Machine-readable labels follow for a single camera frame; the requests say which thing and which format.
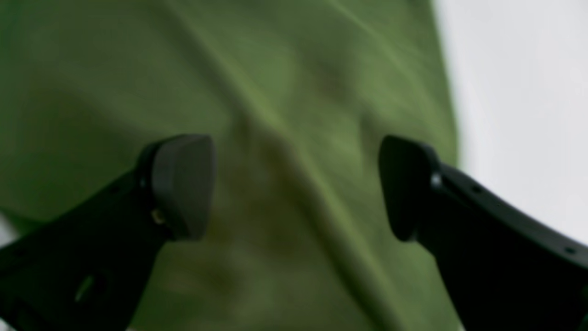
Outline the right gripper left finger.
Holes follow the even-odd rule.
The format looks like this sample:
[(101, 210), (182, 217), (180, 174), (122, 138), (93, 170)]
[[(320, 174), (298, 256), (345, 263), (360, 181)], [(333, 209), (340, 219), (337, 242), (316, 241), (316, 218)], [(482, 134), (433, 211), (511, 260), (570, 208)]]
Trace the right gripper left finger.
[(216, 155), (206, 135), (148, 145), (127, 172), (1, 249), (1, 318), (17, 331), (124, 331), (168, 241), (204, 236)]

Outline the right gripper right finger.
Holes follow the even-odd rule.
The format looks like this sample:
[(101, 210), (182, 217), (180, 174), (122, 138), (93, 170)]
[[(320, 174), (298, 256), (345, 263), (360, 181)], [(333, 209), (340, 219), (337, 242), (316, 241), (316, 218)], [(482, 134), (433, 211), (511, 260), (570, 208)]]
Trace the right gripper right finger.
[(585, 331), (587, 247), (534, 220), (426, 144), (386, 136), (378, 168), (397, 239), (435, 258), (467, 331)]

